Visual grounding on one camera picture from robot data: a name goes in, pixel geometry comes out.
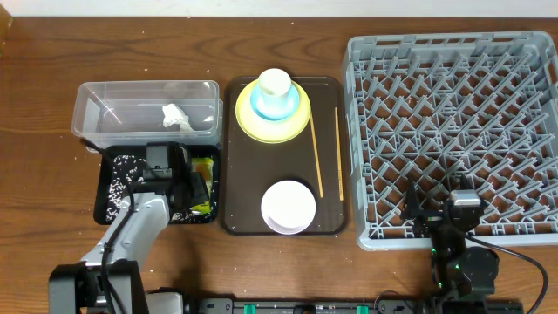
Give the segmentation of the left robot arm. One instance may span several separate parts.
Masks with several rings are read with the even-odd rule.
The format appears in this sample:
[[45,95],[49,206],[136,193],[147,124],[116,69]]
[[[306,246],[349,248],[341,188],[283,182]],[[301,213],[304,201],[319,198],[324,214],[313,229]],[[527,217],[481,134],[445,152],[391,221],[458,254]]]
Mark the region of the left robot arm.
[[191,154],[177,142],[146,145],[142,181],[105,150],[99,153],[126,189],[120,211],[99,243],[74,264],[57,266],[49,277],[51,313],[194,313],[193,301],[170,288],[145,290],[140,269],[160,232],[177,212],[208,201]]

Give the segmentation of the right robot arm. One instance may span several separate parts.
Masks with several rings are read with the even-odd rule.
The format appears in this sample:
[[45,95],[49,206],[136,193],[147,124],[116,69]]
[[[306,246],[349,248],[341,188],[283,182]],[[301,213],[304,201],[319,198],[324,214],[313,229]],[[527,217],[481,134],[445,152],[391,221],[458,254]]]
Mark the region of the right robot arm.
[[414,235],[430,238],[432,279],[439,286],[416,306],[417,313],[488,312],[486,298],[495,292],[500,259],[491,249],[466,244],[486,207],[466,177],[437,209],[423,208],[415,182],[409,182],[401,217],[412,221]]

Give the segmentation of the white bowl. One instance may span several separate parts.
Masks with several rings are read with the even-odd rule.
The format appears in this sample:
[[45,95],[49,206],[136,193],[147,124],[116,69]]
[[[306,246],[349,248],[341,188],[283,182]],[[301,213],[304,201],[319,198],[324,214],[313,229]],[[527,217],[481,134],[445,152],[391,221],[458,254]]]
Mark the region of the white bowl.
[[263,194],[262,219],[281,235],[303,232],[316,215],[316,199],[311,190],[299,181],[278,181]]

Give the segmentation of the rice pile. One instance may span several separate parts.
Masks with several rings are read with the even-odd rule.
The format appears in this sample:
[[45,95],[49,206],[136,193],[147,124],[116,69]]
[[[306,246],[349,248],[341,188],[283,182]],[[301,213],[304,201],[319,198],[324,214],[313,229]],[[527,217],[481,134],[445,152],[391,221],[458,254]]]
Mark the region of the rice pile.
[[[146,168],[146,159],[135,155],[122,154],[113,159],[113,162],[120,166],[126,175],[126,180],[143,181],[143,170]],[[213,186],[211,190],[211,213],[208,215],[194,215],[191,208],[188,212],[174,213],[171,218],[173,224],[200,224],[211,222],[217,214],[217,200],[214,195],[214,184],[218,180],[214,178],[215,162],[213,165]],[[117,217],[120,204],[123,198],[127,195],[126,186],[123,183],[122,177],[115,169],[110,169],[110,176],[105,179],[99,179],[98,199],[95,204],[95,212],[99,214],[99,224],[111,224]]]

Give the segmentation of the white tissue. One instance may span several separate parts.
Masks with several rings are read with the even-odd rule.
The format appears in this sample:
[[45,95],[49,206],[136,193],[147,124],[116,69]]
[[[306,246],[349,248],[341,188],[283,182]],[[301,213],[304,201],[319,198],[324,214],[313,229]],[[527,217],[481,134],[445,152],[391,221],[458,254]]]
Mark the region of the white tissue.
[[169,128],[170,126],[178,126],[183,132],[193,132],[189,117],[175,104],[168,104],[161,107],[163,112],[163,126]]

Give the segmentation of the green orange snack wrapper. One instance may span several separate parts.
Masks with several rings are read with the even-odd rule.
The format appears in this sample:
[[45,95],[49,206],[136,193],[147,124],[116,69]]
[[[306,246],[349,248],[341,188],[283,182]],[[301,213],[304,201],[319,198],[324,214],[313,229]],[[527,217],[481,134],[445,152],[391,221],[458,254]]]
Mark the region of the green orange snack wrapper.
[[[214,161],[209,157],[193,158],[192,167],[195,172],[201,174],[208,192],[208,198],[211,198],[211,190],[213,186],[213,165]],[[208,215],[211,213],[210,200],[204,201],[202,204],[195,205],[191,208],[194,215]]]

